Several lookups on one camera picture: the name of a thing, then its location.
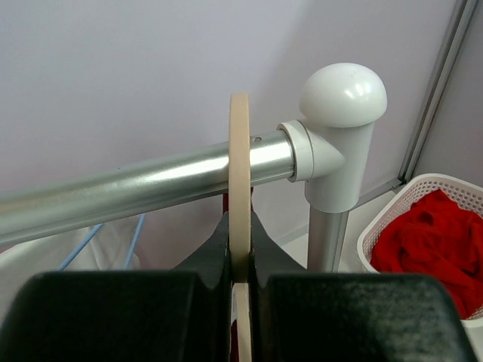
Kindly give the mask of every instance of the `white plastic connector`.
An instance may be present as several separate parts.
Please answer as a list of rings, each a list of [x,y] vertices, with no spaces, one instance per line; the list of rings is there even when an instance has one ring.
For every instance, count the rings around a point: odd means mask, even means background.
[[[300,121],[279,124],[292,143],[295,158],[291,182],[307,181],[329,174],[342,166],[344,157],[319,134],[307,129]]]
[[[383,82],[358,64],[326,66],[304,85],[300,111],[306,119],[278,127],[294,145],[292,180],[307,180],[305,196],[315,209],[342,213],[357,204],[374,122],[386,108]]]

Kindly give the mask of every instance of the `blue wire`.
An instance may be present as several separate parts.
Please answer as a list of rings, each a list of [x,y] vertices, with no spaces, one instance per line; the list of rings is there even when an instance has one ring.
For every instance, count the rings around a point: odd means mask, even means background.
[[[124,263],[124,267],[122,268],[124,270],[126,270],[129,267],[129,263],[133,258],[134,249],[136,249],[137,239],[139,239],[139,234],[141,233],[141,229],[143,228],[145,216],[146,216],[145,213],[141,215],[139,221],[137,222],[136,232],[134,233],[133,240],[131,241],[131,246],[129,247],[128,257],[126,258],[126,262]]]
[[[89,241],[92,240],[92,238],[96,235],[96,233],[102,228],[104,224],[99,224],[96,225],[91,232],[89,232],[88,236],[85,237],[85,239],[75,248],[70,255],[62,262],[62,264],[59,265],[57,270],[61,272],[64,270],[70,263],[71,261],[74,260],[74,258],[84,249],[84,247],[89,243]]]

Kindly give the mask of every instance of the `drying rack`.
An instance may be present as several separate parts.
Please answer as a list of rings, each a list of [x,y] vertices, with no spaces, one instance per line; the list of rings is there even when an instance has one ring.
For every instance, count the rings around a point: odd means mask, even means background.
[[[386,106],[386,90],[376,73],[352,63],[333,64],[305,84],[300,99],[305,119],[251,137],[252,186],[278,179],[305,182],[310,204],[310,270],[338,268],[347,216],[358,201],[374,122]],[[224,193],[228,163],[228,143],[221,143],[64,183],[4,193],[0,195],[0,247]],[[143,221],[144,216],[129,255]],[[59,268],[65,268],[87,242]]]

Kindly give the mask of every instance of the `white wall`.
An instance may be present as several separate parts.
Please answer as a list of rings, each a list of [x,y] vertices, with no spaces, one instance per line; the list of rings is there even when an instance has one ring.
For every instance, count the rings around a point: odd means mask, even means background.
[[[483,7],[478,5],[441,99],[416,173],[438,172],[483,186]]]
[[[304,81],[369,66],[389,108],[363,190],[397,176],[455,0],[16,0],[0,4],[0,190],[169,155],[227,138],[229,95],[252,133],[298,117]],[[257,187],[271,236],[307,222],[303,185]],[[145,261],[172,266],[220,216],[219,198],[149,215]]]

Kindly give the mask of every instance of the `vertical metal pole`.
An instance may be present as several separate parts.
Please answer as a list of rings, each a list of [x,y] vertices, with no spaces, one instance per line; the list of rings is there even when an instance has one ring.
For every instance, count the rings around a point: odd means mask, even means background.
[[[311,272],[337,272],[349,211],[325,213],[310,207],[309,254]]]

